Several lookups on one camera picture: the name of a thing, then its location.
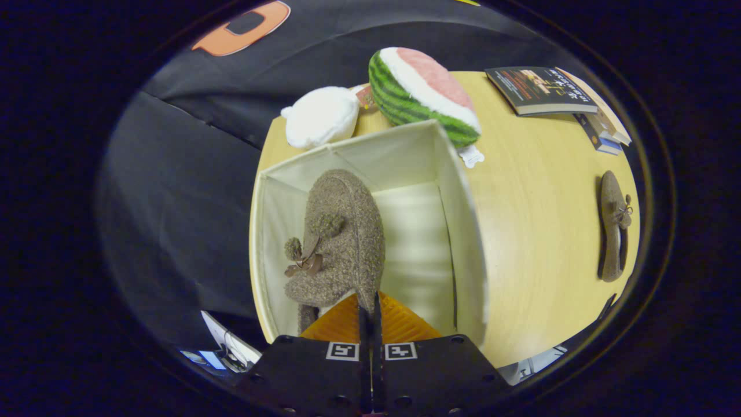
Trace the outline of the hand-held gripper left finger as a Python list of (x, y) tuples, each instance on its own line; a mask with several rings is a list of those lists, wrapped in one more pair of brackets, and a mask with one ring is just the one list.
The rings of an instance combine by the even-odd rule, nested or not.
[(350, 314), (359, 343), (278, 336), (238, 383), (239, 396), (271, 415), (363, 415), (371, 411), (368, 314)]

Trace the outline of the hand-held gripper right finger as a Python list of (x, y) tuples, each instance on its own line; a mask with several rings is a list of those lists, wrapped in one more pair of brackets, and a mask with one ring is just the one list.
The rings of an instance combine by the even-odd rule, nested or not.
[(381, 295), (373, 317), (373, 411), (379, 415), (487, 415), (513, 387), (471, 339), (453, 334), (387, 340)]

